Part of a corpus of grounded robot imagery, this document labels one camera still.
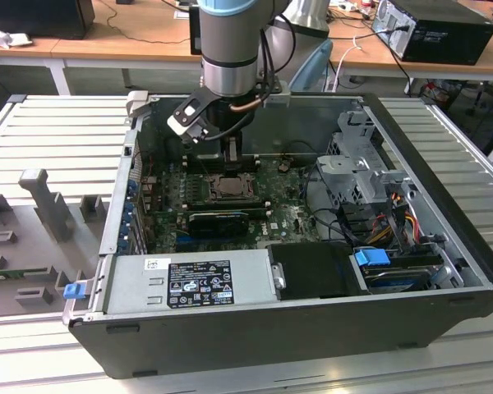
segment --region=motherboard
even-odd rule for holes
[[[188,253],[320,241],[304,201],[306,167],[261,158],[248,172],[211,161],[170,163],[144,181],[148,250]]]

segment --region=blue clip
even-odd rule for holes
[[[389,260],[389,256],[385,249],[361,249],[356,252],[354,257],[358,265],[364,266],[372,266],[372,265],[390,265],[391,260]]]
[[[127,223],[131,223],[131,220],[133,220],[132,218],[133,218],[133,216],[130,215],[128,212],[123,212],[121,222],[123,225],[127,224]]]
[[[64,300],[82,300],[85,296],[85,283],[70,283],[64,287]]]
[[[137,182],[133,181],[132,179],[130,179],[128,181],[128,188],[127,188],[127,193],[129,195],[134,195],[136,192],[137,192],[137,188],[139,186],[137,185]]]
[[[124,251],[124,250],[128,249],[128,246],[130,246],[130,243],[128,241],[123,240],[123,239],[117,240],[117,247],[120,250]]]
[[[118,230],[119,235],[127,236],[130,233],[130,227],[127,225],[122,225]]]
[[[135,209],[135,205],[133,203],[130,203],[130,202],[126,202],[124,203],[124,210],[127,211],[127,212],[133,212],[133,209]]]

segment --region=blue drive latch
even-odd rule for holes
[[[391,264],[385,249],[361,249],[354,254],[354,257],[360,267]]]

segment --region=metal bracket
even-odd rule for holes
[[[71,235],[66,224],[65,211],[62,204],[57,204],[52,193],[48,189],[48,173],[46,170],[25,170],[18,184],[22,189],[28,190],[38,207],[38,214],[48,224],[49,230],[57,242],[66,241]]]
[[[283,275],[283,265],[281,263],[276,263],[271,266],[272,268],[272,278],[274,280],[274,287],[276,290],[283,290],[287,287],[285,282],[285,276]]]
[[[138,117],[147,111],[150,103],[147,90],[134,90],[126,99],[126,111],[129,117]]]

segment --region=paper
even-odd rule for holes
[[[0,47],[2,48],[9,49],[10,47],[19,47],[32,43],[33,41],[30,41],[30,38],[27,36],[27,34],[9,34],[0,30]]]
[[[173,13],[173,19],[190,19],[190,14],[183,11],[175,11]]]

